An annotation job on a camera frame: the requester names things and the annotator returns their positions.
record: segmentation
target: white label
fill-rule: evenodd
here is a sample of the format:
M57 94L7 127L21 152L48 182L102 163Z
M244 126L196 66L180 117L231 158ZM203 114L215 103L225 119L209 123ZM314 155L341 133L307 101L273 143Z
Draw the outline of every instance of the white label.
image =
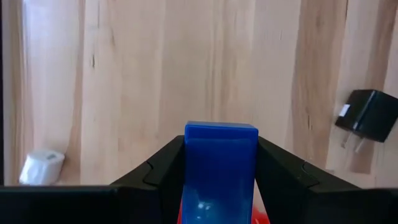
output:
M344 105L343 109L341 109L340 114L338 116L346 116L349 106L350 105Z

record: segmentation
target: blue plastic piece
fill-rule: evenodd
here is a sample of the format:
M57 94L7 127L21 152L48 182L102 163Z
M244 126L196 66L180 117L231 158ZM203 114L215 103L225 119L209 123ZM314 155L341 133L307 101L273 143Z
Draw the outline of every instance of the blue plastic piece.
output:
M183 224L250 224L258 130L249 124L185 126Z

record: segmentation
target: wood grain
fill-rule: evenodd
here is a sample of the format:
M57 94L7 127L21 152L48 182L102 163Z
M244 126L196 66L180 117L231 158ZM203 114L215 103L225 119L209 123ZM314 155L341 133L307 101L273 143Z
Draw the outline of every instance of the wood grain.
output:
M328 154L346 7L346 1L303 0L300 11L292 87L293 148L320 167Z
M333 125L354 89L397 96L395 0L6 2L8 184L40 148L66 153L60 184L108 184L205 120L398 185L396 128L355 154Z

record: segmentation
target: wooden wall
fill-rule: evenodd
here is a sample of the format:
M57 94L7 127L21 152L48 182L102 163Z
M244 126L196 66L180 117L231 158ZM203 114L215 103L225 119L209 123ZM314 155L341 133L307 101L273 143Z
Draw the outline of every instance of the wooden wall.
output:
M333 125L354 89L398 97L397 0L3 4L8 184L40 148L66 153L61 184L108 184L205 120L251 123L362 187L398 186L397 128L355 153Z

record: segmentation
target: metal prong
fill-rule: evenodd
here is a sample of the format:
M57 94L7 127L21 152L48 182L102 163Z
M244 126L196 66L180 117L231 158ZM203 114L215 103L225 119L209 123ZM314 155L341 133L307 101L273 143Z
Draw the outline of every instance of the metal prong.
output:
M365 142L365 138L361 138L358 145L355 147L355 153L359 153L361 151L363 142Z
M353 136L353 133L350 132L350 133L347 134L347 136L344 138L343 142L341 143L341 146L343 147L343 149L346 148L347 142L351 139L352 136Z

